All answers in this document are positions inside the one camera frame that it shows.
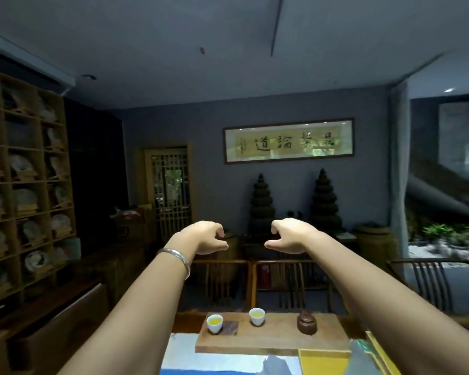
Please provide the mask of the person's left forearm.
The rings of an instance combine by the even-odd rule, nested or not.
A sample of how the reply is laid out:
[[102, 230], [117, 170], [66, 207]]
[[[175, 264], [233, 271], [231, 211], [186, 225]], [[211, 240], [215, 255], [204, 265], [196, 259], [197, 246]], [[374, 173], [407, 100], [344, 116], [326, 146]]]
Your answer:
[[158, 254], [57, 375], [159, 375], [186, 275]]

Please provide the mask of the brown clay teapot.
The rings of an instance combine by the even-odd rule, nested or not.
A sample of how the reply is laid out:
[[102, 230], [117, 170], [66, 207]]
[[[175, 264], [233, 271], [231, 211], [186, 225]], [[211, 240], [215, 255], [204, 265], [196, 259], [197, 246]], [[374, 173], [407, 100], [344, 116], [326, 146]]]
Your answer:
[[297, 328], [302, 334], [314, 335], [318, 331], [317, 319], [311, 312], [303, 309], [297, 315]]

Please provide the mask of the wooden tea tray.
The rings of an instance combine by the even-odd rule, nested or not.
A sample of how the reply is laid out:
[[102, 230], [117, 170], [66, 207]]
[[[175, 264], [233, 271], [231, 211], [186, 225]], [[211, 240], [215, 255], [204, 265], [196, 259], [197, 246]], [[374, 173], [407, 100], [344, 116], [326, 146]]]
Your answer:
[[249, 314], [221, 312], [224, 323], [237, 322], [235, 333], [226, 333], [226, 328], [212, 334], [203, 322], [195, 343], [196, 353], [279, 355], [296, 357], [300, 349], [324, 352], [350, 352], [350, 340], [338, 317], [334, 314], [313, 314], [318, 330], [306, 335], [298, 330], [297, 313], [268, 313], [261, 327], [255, 327]]

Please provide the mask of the yellow edged mat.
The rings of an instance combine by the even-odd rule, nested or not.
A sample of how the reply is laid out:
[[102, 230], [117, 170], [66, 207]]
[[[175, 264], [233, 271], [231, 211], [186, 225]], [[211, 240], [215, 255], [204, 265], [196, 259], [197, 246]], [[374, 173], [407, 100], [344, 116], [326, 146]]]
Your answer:
[[402, 375], [370, 331], [366, 331], [371, 355], [382, 375]]

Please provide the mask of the blue white table runner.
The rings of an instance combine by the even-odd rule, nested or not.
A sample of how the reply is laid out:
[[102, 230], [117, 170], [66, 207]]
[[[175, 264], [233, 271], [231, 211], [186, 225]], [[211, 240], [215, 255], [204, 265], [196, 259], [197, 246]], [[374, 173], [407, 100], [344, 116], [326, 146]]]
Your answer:
[[162, 369], [256, 373], [263, 369], [266, 355], [196, 353], [198, 334], [171, 334]]

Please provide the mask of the red decorative ornament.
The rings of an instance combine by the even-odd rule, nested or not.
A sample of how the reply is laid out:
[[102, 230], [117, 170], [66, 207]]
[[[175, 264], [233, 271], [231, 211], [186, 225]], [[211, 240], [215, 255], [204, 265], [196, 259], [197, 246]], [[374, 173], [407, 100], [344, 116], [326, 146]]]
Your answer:
[[110, 218], [115, 223], [118, 241], [144, 241], [145, 221], [137, 210], [114, 207], [114, 213]]

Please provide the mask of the grey cloth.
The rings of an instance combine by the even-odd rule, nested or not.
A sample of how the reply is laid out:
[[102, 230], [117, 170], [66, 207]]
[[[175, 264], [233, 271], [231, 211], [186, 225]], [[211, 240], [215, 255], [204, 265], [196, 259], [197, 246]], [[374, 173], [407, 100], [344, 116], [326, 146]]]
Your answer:
[[350, 351], [344, 375], [384, 375], [375, 362], [372, 346], [367, 340], [351, 339]]

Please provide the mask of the dark stacked tea tower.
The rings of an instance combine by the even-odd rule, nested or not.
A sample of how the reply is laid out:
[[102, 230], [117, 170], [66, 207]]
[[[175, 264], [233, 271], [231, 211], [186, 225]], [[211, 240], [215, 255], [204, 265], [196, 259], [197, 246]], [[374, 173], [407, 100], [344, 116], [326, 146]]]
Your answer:
[[337, 196], [325, 169], [321, 169], [314, 184], [310, 224], [330, 236], [343, 232], [342, 219], [338, 215]]
[[248, 234], [268, 235], [271, 233], [271, 223], [275, 219], [275, 208], [269, 186], [260, 173], [254, 184], [250, 199], [250, 218]]

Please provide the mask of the yellow cloth mat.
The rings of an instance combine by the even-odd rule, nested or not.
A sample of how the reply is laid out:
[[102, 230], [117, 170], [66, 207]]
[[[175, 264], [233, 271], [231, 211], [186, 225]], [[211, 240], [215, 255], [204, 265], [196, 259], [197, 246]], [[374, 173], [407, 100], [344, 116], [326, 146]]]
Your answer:
[[344, 375], [351, 351], [300, 348], [298, 356], [302, 375]]

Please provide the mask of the person's right forearm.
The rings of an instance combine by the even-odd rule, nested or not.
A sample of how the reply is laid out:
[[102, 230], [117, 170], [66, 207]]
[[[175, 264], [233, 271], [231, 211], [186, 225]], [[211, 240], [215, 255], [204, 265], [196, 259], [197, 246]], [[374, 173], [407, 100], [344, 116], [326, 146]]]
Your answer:
[[310, 255], [402, 375], [469, 375], [469, 331], [323, 233]]

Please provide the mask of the person's right hand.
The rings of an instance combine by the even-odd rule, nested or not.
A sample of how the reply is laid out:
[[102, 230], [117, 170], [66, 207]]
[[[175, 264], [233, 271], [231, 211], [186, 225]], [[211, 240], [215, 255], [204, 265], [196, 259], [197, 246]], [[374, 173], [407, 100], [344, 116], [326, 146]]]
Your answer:
[[278, 251], [287, 254], [310, 253], [323, 237], [323, 233], [310, 224], [294, 218], [274, 220], [271, 223], [271, 233], [289, 243], [288, 251]]

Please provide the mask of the low wooden cabinet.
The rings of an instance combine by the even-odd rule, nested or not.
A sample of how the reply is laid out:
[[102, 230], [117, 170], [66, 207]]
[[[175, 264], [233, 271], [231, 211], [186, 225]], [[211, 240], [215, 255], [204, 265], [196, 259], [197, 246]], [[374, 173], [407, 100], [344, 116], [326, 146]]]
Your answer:
[[108, 313], [102, 283], [49, 291], [0, 320], [0, 375], [56, 375]]

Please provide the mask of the grey curtain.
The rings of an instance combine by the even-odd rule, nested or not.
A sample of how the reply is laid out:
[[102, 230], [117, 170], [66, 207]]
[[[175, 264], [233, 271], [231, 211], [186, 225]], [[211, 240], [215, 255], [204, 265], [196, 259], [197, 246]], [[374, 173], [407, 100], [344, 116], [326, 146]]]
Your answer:
[[398, 241], [396, 259], [408, 251], [405, 197], [411, 154], [411, 106], [408, 82], [399, 82], [389, 91], [389, 192], [390, 227]]

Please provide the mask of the wooden lattice door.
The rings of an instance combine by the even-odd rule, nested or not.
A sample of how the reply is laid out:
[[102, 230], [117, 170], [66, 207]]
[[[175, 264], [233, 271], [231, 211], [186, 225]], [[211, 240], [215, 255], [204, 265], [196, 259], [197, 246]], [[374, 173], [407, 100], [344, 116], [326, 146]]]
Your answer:
[[186, 146], [144, 151], [146, 195], [155, 213], [157, 240], [166, 243], [193, 221]]

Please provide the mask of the person's left hand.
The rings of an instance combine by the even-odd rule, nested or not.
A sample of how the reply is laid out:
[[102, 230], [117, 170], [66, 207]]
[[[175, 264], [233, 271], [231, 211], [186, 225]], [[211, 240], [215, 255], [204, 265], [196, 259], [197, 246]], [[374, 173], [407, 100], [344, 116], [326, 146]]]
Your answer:
[[224, 240], [224, 237], [224, 228], [220, 223], [202, 220], [175, 233], [166, 246], [193, 258], [196, 254], [211, 254], [204, 253], [204, 243], [213, 239]]

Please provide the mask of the green plants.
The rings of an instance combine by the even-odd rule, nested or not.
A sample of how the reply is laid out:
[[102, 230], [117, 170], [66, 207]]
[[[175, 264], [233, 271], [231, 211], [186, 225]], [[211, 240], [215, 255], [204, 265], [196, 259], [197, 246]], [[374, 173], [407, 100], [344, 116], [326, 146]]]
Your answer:
[[469, 257], [469, 224], [436, 224], [422, 228], [429, 251], [444, 258]]

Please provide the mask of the large brown ceramic jar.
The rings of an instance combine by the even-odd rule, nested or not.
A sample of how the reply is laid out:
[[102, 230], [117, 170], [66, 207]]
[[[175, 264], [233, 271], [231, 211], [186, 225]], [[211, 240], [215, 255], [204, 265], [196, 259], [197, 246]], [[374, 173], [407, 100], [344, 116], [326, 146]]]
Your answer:
[[354, 228], [360, 255], [392, 275], [388, 262], [400, 257], [399, 241], [388, 226], [373, 224], [358, 225]]

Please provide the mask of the framed calligraphy picture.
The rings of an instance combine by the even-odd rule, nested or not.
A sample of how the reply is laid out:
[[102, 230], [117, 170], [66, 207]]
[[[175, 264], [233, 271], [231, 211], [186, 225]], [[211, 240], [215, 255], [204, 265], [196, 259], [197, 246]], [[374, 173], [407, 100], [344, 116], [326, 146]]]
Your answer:
[[225, 164], [353, 157], [353, 118], [300, 121], [223, 130]]

